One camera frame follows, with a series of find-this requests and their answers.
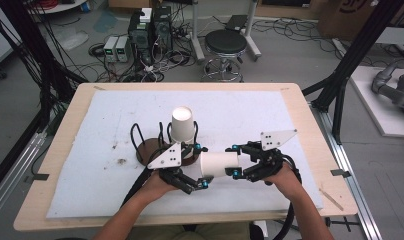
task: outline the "white board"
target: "white board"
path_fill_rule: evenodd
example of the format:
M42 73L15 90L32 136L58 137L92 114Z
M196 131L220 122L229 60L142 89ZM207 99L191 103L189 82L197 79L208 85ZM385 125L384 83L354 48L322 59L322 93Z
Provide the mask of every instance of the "white board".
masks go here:
M352 74L352 82L358 95L363 101L368 113L373 118L382 136L404 137L404 113L392 101L371 91L374 77L383 68L358 67ZM398 79L404 74L404 69L395 69L388 84L396 88Z
M210 152L259 141L262 131L294 129L280 92L98 91L62 168L47 217L112 216L143 170L130 140L131 126L138 123L145 139L157 137L159 122L165 130L179 106L192 109L199 125L198 142ZM139 144L137 131L135 139ZM280 149L295 160L304 187L322 208L298 137ZM126 162L118 164L118 159ZM244 168L253 164L247 155L239 162ZM199 161L183 171L194 179L201 177ZM286 210L288 204L274 186L222 177L214 179L209 189L191 195L169 192L142 215Z

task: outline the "human arm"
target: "human arm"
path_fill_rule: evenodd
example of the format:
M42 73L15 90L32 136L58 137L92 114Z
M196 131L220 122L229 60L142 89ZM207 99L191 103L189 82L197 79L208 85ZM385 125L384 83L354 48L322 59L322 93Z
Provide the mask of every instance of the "human arm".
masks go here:
M165 193L175 189L159 177L158 171L154 171L142 188L105 223L93 239L126 239L143 209Z
M274 183L292 203L302 239L333 239L310 196L288 164L283 164L283 168L276 175L269 176L264 181Z

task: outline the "white paper cup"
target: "white paper cup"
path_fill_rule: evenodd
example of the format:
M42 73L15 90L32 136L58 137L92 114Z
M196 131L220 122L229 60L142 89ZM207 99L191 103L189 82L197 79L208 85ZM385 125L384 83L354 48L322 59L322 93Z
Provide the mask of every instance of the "white paper cup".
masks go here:
M200 155L203 177L224 177L225 168L239 167L239 159L235 152L202 152Z
M173 110L171 121L171 138L174 142L193 143L195 127L192 110L188 107L178 107Z

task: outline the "human hand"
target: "human hand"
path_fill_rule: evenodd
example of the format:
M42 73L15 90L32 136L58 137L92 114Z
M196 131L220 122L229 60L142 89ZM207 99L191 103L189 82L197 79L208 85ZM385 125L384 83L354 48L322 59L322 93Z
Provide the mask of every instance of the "human hand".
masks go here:
M155 170L142 188L140 188L133 197L139 199L145 204L149 204L172 190L177 190L177 188L164 182L164 180L159 177L159 172Z
M290 201L305 192L302 184L298 181L287 163L283 163L282 169L277 174L266 177L263 180L274 183L277 189Z

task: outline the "power supply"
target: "power supply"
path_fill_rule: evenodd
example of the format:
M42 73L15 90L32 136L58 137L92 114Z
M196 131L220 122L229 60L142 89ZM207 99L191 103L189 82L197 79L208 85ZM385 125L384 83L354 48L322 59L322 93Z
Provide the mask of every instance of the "power supply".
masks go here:
M107 62L118 61L117 52L115 51L115 46L117 45L118 37L109 37L103 51L105 52L105 57Z
M128 36L130 37L131 49L137 63L142 61L148 66L152 65L153 23L141 22L140 13L136 11L130 18Z
M118 61L128 62L131 55L131 44L129 38L127 36L119 37L115 50L117 51Z
M154 9L153 22L155 25L156 43L164 53L173 50L171 36L171 7L162 6Z

